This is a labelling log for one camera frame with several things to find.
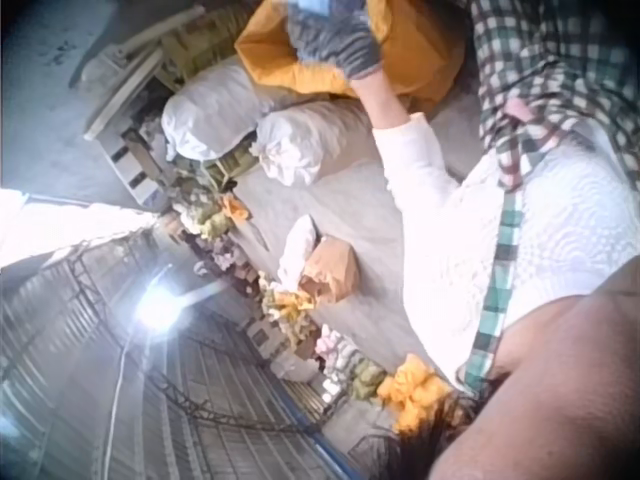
gray glove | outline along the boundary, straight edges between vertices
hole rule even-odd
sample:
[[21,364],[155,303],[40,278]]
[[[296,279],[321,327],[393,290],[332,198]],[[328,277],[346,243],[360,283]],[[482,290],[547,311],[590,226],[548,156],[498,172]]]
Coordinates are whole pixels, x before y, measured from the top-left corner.
[[290,3],[287,30],[300,61],[334,65],[353,80],[380,68],[380,47],[364,9],[344,6],[322,15]]

white sack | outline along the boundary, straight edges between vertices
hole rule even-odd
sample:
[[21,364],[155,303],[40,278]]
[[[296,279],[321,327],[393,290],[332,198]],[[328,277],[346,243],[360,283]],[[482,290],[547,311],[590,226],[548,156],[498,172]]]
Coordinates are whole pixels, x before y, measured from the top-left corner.
[[167,102],[162,128],[167,159],[176,152],[212,160],[233,149],[269,112],[312,98],[253,82],[237,55],[200,72]]
[[311,217],[304,215],[293,224],[280,257],[278,278],[286,291],[298,291],[302,270],[315,246],[316,229]]
[[273,112],[258,123],[251,153],[270,178],[306,186],[361,160],[379,159],[360,102],[311,102]]

hair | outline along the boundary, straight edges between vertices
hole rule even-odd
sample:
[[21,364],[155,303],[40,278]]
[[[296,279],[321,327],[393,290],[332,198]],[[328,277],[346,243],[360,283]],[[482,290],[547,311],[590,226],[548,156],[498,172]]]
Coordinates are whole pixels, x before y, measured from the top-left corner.
[[436,460],[477,418],[506,376],[488,381],[477,398],[454,392],[440,399],[417,430],[380,435],[373,451],[370,480],[425,480]]

plaid shirt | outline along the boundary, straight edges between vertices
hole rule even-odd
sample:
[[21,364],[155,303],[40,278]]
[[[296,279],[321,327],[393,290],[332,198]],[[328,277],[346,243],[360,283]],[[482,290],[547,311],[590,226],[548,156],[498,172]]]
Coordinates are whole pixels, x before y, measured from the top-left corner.
[[[480,135],[496,155],[504,204],[490,284],[465,368],[479,391],[491,369],[511,299],[527,175],[572,131],[595,119],[633,188],[640,190],[640,86],[631,53],[577,0],[471,0],[480,71]],[[509,113],[517,100],[531,113]]]

light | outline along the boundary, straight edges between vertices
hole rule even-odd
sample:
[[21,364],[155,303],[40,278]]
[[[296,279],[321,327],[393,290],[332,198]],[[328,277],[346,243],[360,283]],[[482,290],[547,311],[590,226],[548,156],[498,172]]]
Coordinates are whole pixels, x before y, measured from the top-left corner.
[[182,311],[182,302],[166,288],[154,285],[146,291],[138,307],[136,318],[146,327],[164,332],[173,325]]

